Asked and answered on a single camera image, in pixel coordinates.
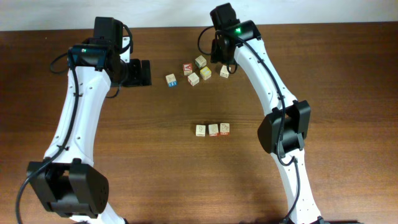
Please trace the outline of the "red sided wooden block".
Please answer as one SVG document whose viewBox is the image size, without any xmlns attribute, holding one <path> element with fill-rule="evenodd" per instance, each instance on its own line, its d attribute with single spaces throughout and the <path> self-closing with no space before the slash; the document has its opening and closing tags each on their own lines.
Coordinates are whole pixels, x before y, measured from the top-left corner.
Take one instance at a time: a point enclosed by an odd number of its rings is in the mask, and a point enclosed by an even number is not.
<svg viewBox="0 0 398 224">
<path fill-rule="evenodd" d="M 209 124 L 208 125 L 209 136 L 218 136 L 219 129 L 217 124 Z"/>
</svg>

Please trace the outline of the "yellow framed I block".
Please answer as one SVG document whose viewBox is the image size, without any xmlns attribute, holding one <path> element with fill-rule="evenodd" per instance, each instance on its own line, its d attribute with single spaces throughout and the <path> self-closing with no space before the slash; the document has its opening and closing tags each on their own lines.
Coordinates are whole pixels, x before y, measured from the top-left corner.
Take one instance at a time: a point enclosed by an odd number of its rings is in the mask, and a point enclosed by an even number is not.
<svg viewBox="0 0 398 224">
<path fill-rule="evenodd" d="M 203 67 L 200 70 L 200 75 L 202 79 L 207 80 L 211 77 L 211 70 L 208 67 Z"/>
</svg>

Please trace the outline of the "number 2 wooden block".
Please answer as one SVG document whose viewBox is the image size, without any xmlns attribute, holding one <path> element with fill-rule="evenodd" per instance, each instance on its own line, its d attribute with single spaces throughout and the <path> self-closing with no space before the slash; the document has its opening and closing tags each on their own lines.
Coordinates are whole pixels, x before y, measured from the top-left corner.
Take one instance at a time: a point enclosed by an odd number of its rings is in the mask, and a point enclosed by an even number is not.
<svg viewBox="0 0 398 224">
<path fill-rule="evenodd" d="M 220 70 L 220 76 L 223 78 L 228 78 L 229 77 L 229 71 L 228 67 L 226 65 L 223 65 Z"/>
</svg>

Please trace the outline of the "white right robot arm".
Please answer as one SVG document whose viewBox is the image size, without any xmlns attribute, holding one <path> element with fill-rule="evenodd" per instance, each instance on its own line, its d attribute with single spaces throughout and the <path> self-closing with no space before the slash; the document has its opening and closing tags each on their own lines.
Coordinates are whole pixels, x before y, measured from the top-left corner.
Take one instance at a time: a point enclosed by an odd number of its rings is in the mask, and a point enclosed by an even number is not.
<svg viewBox="0 0 398 224">
<path fill-rule="evenodd" d="M 229 3 L 215 7 L 210 17 L 215 28 L 211 61 L 240 66 L 261 102 L 264 119 L 257 136 L 277 164 L 287 197 L 288 212 L 281 222 L 324 223 L 305 167 L 308 102 L 298 101 L 285 86 L 253 21 L 241 22 Z"/>
</svg>

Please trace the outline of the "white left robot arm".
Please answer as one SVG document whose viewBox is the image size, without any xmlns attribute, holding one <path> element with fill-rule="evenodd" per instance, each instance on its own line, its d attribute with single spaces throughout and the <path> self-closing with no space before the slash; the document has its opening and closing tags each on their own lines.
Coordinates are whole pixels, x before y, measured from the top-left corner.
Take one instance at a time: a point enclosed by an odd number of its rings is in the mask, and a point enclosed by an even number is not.
<svg viewBox="0 0 398 224">
<path fill-rule="evenodd" d="M 125 223 L 109 204 L 109 182 L 94 167 L 93 145 L 112 87 L 149 86 L 150 62 L 132 59 L 132 33 L 112 17 L 95 19 L 92 37 L 70 47 L 68 90 L 55 136 L 39 162 L 30 162 L 30 185 L 44 209 L 77 223 Z"/>
</svg>

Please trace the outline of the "elephant wooden block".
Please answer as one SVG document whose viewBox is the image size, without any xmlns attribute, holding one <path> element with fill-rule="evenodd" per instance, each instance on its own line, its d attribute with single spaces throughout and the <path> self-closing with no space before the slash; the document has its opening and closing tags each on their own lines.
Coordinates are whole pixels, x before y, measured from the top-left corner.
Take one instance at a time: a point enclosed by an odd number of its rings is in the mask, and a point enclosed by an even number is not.
<svg viewBox="0 0 398 224">
<path fill-rule="evenodd" d="M 229 123 L 220 123 L 220 134 L 228 135 L 230 133 L 230 125 Z"/>
</svg>

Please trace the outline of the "plain Y wooden block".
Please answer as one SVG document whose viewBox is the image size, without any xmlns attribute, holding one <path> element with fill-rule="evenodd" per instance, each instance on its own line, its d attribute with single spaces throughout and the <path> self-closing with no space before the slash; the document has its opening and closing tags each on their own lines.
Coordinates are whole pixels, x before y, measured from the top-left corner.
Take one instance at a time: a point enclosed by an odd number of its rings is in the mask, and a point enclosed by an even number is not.
<svg viewBox="0 0 398 224">
<path fill-rule="evenodd" d="M 205 137 L 206 136 L 206 126 L 201 125 L 201 124 L 196 125 L 195 135 L 199 136 L 199 137 Z"/>
</svg>

